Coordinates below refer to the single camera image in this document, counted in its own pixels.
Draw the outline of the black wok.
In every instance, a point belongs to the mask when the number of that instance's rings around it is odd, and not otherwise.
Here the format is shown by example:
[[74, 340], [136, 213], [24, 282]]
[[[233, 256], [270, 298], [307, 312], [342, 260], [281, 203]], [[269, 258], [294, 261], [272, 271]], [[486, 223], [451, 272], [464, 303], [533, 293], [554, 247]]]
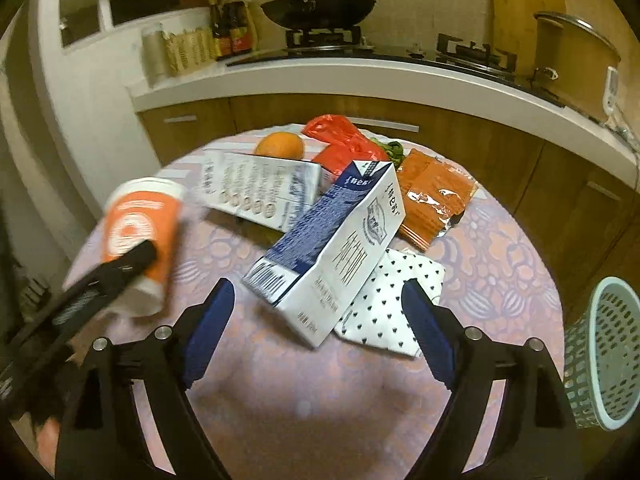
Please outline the black wok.
[[361, 23], [376, 0], [271, 0], [260, 7], [274, 24], [291, 30], [349, 29]]

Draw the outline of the white paper towel roll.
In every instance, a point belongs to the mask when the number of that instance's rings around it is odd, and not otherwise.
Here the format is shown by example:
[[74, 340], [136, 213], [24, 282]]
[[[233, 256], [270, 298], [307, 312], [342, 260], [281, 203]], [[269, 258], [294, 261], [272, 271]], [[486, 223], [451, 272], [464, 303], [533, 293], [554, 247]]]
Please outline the white paper towel roll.
[[170, 76], [163, 26], [155, 23], [142, 29], [142, 58], [145, 76], [151, 87]]

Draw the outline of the dark sauce bottles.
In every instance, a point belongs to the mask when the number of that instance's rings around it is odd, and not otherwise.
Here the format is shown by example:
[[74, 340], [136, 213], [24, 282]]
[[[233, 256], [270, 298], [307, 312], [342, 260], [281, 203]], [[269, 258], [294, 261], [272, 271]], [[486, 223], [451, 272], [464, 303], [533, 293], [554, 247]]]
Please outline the dark sauce bottles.
[[256, 50], [257, 32], [248, 0], [208, 0], [208, 6], [215, 60]]

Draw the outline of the blue white milk carton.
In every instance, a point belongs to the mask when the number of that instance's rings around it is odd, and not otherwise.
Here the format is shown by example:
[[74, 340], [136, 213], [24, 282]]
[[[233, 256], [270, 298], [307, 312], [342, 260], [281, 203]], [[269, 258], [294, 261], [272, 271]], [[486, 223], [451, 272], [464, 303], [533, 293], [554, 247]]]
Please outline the blue white milk carton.
[[242, 278], [318, 348], [381, 260], [406, 216], [391, 162], [355, 160]]

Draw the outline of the light blue trash basket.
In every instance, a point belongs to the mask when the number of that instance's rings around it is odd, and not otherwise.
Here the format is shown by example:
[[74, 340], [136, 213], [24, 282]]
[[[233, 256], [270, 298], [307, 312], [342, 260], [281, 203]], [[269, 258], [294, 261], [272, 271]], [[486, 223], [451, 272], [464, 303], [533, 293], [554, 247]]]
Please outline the light blue trash basket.
[[639, 297], [608, 276], [565, 330], [564, 387], [578, 428], [619, 430], [639, 406]]

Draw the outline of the green vegetable stalk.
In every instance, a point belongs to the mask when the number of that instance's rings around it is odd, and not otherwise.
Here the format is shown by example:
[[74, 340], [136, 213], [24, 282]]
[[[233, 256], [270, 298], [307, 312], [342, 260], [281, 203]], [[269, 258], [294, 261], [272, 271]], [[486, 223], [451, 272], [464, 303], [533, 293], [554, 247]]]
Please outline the green vegetable stalk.
[[394, 164], [395, 169], [398, 169], [406, 158], [404, 147], [397, 141], [385, 143], [375, 138], [371, 138], [370, 141], [382, 148], [388, 159]]

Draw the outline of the large steel stockpot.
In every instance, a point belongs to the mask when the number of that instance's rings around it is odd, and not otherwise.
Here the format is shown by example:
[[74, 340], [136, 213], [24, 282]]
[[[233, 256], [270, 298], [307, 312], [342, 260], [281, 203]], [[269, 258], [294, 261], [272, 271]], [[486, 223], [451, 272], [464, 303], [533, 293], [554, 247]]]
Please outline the large steel stockpot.
[[616, 47], [577, 16], [542, 11], [535, 18], [535, 84], [595, 122], [607, 122], [602, 94], [606, 68], [620, 65]]

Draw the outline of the floral pink tablecloth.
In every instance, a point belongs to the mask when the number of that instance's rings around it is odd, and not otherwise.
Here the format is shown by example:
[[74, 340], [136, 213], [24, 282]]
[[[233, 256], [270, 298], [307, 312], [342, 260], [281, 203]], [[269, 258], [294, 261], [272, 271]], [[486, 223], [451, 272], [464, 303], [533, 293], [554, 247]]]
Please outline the floral pink tablecloth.
[[[248, 223], [186, 202], [165, 307], [152, 318], [105, 313], [76, 336], [148, 336], [201, 302], [216, 281], [235, 284], [235, 307], [189, 400], [235, 479], [401, 479], [426, 445], [448, 391], [421, 359], [328, 338], [309, 349], [242, 285], [265, 237]], [[564, 361], [554, 281], [518, 222], [479, 188], [460, 222], [427, 255], [445, 269], [440, 301], [498, 341], [542, 339]]]

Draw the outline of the white plug-in timer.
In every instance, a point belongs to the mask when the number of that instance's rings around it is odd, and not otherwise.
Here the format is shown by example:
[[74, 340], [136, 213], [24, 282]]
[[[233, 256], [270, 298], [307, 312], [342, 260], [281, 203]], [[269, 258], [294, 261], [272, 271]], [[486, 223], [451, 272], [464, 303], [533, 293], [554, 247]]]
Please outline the white plug-in timer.
[[618, 83], [620, 74], [614, 66], [606, 68], [604, 89], [602, 94], [602, 110], [606, 117], [611, 117], [617, 104]]

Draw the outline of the red plastic bag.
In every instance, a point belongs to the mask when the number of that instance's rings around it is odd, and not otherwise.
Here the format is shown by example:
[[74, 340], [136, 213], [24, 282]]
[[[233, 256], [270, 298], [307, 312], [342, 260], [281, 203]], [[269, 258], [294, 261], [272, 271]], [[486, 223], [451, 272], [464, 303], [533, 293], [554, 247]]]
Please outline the red plastic bag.
[[326, 144], [312, 161], [334, 177], [338, 177], [354, 160], [390, 160], [386, 151], [370, 141], [342, 115], [326, 114], [311, 119], [303, 128], [303, 134]]

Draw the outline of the white dotted paper napkin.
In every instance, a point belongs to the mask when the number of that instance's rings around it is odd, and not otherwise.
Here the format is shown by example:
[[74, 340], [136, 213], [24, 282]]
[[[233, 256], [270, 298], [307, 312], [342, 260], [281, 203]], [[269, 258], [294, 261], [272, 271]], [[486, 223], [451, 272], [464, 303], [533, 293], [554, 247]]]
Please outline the white dotted paper napkin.
[[402, 308], [402, 288], [415, 278], [436, 304], [445, 275], [445, 267], [430, 258], [387, 248], [334, 334], [354, 344], [417, 358], [421, 350]]

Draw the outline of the orange paper cup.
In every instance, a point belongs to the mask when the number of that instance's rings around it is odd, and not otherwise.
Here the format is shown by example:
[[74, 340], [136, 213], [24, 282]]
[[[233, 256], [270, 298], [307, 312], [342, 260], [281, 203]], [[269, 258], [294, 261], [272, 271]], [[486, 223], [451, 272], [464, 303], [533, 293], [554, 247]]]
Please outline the orange paper cup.
[[185, 197], [183, 185], [147, 177], [119, 185], [108, 199], [102, 260], [119, 260], [134, 274], [112, 311], [146, 318], [163, 309]]

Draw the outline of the wooden cutting board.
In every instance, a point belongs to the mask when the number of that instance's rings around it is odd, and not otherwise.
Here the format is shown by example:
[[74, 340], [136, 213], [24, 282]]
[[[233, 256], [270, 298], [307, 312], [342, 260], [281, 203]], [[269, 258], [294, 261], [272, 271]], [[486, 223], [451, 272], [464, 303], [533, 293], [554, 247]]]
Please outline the wooden cutting board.
[[530, 77], [535, 69], [537, 21], [541, 11], [564, 13], [565, 0], [492, 0], [492, 45], [515, 55], [514, 73]]

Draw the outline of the orange foil snack packet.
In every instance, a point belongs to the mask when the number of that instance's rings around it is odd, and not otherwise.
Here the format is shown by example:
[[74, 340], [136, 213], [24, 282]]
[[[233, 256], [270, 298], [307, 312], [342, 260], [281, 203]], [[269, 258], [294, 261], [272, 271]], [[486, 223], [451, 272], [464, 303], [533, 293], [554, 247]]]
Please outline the orange foil snack packet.
[[399, 232], [420, 250], [461, 219], [477, 189], [458, 167], [418, 150], [410, 151], [397, 177], [406, 212]]

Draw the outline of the black gas stove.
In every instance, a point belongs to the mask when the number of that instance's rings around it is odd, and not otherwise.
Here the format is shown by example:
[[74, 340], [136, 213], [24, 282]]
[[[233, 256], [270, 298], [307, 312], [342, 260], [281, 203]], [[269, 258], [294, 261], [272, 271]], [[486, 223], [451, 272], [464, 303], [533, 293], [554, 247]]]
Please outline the black gas stove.
[[440, 34], [436, 47], [425, 50], [420, 44], [411, 47], [371, 44], [354, 26], [346, 29], [289, 30], [283, 49], [258, 51], [235, 58], [228, 64], [302, 60], [303, 58], [363, 58], [435, 66], [470, 76], [488, 79], [496, 84], [521, 90], [550, 104], [563, 107], [564, 102], [548, 90], [539, 88], [533, 79], [515, 73], [518, 58], [514, 53], [495, 49], [490, 44], [466, 42], [461, 38]]

